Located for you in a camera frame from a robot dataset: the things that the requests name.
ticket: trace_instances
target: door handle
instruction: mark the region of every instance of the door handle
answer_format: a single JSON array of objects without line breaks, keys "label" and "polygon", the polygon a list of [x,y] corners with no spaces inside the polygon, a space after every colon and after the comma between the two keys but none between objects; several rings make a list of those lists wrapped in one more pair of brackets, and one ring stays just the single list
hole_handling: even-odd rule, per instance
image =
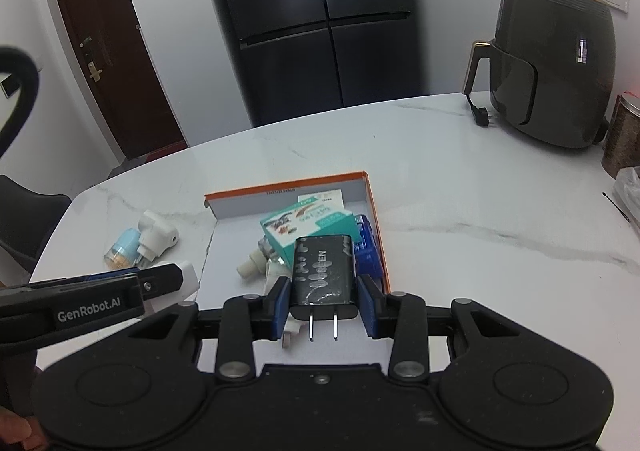
[{"label": "door handle", "polygon": [[98,70],[95,67],[95,63],[93,61],[90,61],[89,63],[87,63],[87,66],[89,67],[89,72],[91,73],[91,79],[98,82],[100,80],[100,74],[102,73],[102,69]]}]

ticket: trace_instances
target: blue gripper pad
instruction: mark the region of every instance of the blue gripper pad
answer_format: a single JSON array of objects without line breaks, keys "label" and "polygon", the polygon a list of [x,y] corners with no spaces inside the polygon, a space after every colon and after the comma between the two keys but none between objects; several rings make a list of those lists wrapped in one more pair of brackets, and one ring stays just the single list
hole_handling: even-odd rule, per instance
[{"label": "blue gripper pad", "polygon": [[88,274],[85,276],[79,276],[78,281],[94,281],[96,279],[107,279],[108,277],[118,277],[127,274],[138,274],[140,269],[137,267],[130,267],[129,269],[119,269],[117,271],[101,272],[100,274]]},{"label": "blue gripper pad", "polygon": [[369,294],[367,287],[361,276],[356,278],[358,284],[358,310],[367,335],[372,338],[378,336],[378,320],[376,320],[376,309],[373,298]]},{"label": "blue gripper pad", "polygon": [[280,339],[284,332],[284,323],[289,316],[289,295],[291,293],[291,280],[288,279],[276,300],[275,312],[273,314],[272,335],[273,339]]}]

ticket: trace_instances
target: black chair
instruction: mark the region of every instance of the black chair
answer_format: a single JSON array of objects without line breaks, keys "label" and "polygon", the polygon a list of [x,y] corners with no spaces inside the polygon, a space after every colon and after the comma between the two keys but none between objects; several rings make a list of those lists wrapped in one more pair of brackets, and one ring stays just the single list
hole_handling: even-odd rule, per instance
[{"label": "black chair", "polygon": [[30,274],[69,207],[66,195],[41,195],[0,175],[0,247]]}]

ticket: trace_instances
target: black refrigerator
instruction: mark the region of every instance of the black refrigerator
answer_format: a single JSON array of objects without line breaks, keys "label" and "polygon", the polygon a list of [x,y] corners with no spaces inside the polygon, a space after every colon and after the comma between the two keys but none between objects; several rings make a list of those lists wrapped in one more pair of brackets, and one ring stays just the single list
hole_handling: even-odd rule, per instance
[{"label": "black refrigerator", "polygon": [[256,126],[421,95],[414,0],[215,0]]}]

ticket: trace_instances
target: air fryer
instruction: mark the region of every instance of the air fryer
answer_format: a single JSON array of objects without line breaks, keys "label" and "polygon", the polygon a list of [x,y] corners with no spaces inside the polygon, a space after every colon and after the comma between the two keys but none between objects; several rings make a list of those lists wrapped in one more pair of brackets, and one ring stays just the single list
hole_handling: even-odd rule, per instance
[{"label": "air fryer", "polygon": [[478,62],[489,59],[495,110],[520,131],[550,144],[583,148],[604,137],[616,67],[611,13],[600,0],[502,0],[495,38],[471,49],[463,94],[471,101]]}]

